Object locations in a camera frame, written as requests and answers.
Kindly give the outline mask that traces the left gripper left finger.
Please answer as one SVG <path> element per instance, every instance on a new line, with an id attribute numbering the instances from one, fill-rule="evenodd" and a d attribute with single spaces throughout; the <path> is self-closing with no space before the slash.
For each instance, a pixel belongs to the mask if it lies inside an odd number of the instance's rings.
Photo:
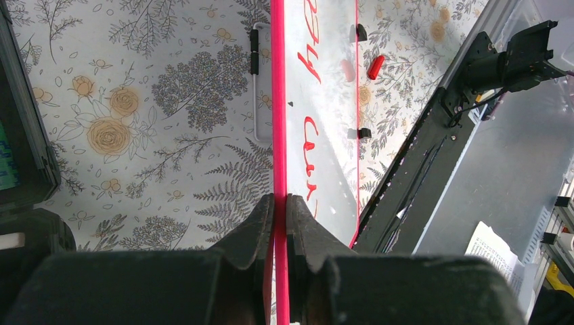
<path id="1" fill-rule="evenodd" d="M 8 324 L 268 324 L 274 197 L 204 251 L 56 253 L 7 281 Z"/>

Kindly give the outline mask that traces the pink-framed whiteboard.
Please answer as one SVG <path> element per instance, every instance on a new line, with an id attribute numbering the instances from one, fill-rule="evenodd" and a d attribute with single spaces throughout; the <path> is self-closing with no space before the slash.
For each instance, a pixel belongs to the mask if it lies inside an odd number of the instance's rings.
<path id="1" fill-rule="evenodd" d="M 275 289 L 289 324 L 286 199 L 299 195 L 346 245 L 359 225 L 358 3 L 271 2 Z"/>

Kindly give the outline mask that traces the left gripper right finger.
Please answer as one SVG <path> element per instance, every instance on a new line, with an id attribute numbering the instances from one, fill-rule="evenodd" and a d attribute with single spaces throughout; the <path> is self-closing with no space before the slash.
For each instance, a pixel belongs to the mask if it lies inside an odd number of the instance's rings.
<path id="1" fill-rule="evenodd" d="M 286 199 L 290 320 L 300 324 L 523 324 L 502 275 L 478 257 L 360 255 Z"/>

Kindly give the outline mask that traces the red marker cap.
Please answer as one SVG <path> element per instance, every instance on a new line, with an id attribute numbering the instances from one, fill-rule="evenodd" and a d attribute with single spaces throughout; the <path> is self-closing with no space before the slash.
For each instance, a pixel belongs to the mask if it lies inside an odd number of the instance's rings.
<path id="1" fill-rule="evenodd" d="M 384 56 L 377 56 L 376 58 L 373 59 L 368 72 L 367 72 L 367 76 L 369 79 L 371 80 L 376 80 L 380 69 L 382 68 L 382 65 L 384 64 L 385 61 L 385 57 Z"/>

